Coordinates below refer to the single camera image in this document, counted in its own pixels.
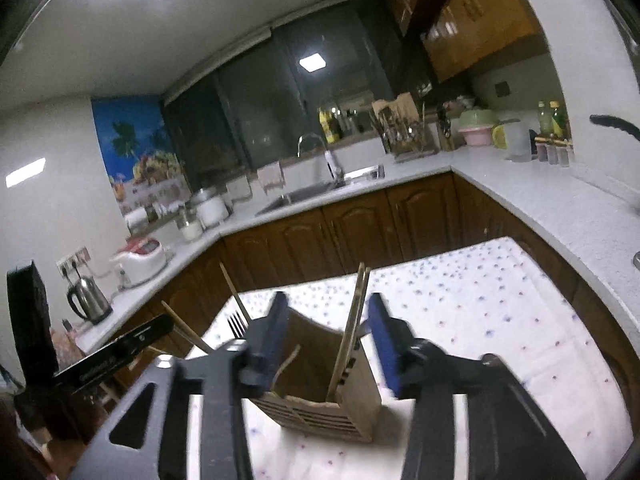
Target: rice cooker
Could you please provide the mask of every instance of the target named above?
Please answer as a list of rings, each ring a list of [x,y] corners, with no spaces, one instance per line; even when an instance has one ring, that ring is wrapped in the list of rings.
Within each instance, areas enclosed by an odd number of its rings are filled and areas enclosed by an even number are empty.
[[[109,261],[114,264],[122,286],[129,288],[150,280],[164,269],[166,253],[155,238],[130,238]]]
[[[215,187],[197,190],[189,199],[188,205],[196,209],[198,219],[205,229],[218,225],[229,216],[225,201]]]

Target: white floral tablecloth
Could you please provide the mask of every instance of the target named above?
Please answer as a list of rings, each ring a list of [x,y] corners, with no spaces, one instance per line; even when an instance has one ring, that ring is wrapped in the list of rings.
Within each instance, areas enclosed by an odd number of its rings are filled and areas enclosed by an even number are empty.
[[[241,294],[263,316],[276,290],[311,319],[343,328],[355,275]],[[380,292],[392,316],[448,353],[499,355],[530,392],[590,480],[606,477],[632,441],[629,417],[609,367],[571,305],[510,238],[372,271],[367,295]],[[204,336],[217,347],[232,338],[231,298]],[[383,410],[371,444],[306,435],[278,426],[245,401],[257,480],[400,478],[413,401],[385,388],[371,336],[363,346],[378,380]],[[201,355],[193,349],[190,356]],[[466,478],[467,427],[456,400],[456,477]]]

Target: black fork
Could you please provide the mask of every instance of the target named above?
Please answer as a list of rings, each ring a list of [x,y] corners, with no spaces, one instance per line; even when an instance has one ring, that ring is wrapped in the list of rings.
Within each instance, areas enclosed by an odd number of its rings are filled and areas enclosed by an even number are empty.
[[[246,332],[246,321],[237,312],[230,314],[226,318],[226,322],[231,327],[231,332],[236,339],[244,339]]]

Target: chrome faucet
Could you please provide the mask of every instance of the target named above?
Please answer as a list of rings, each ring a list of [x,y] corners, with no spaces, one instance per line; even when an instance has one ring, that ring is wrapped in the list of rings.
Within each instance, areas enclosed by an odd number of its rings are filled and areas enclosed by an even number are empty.
[[[302,144],[302,141],[305,140],[305,138],[307,137],[315,137],[322,143],[322,147],[324,148],[324,158],[326,159],[326,164],[329,167],[329,173],[331,173],[331,178],[333,180],[342,180],[342,178],[344,177],[344,170],[340,167],[340,165],[338,164],[338,161],[335,160],[334,154],[329,149],[329,146],[327,145],[326,141],[318,134],[315,134],[312,132],[309,134],[300,135],[300,138],[298,139],[298,158],[300,158],[300,153],[301,153],[300,144]]]

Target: power socket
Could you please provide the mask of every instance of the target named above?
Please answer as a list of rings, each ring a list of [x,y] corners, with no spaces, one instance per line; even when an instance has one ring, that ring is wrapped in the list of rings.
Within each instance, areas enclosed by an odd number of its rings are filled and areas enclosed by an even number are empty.
[[[82,247],[78,249],[75,253],[68,254],[61,260],[58,260],[56,262],[56,267],[60,272],[60,276],[64,278],[65,271],[66,271],[66,274],[69,277],[71,277],[73,273],[75,273],[73,262],[75,262],[76,267],[79,268],[85,265],[88,261],[91,261],[91,256],[89,255],[89,251],[87,250],[86,247]]]

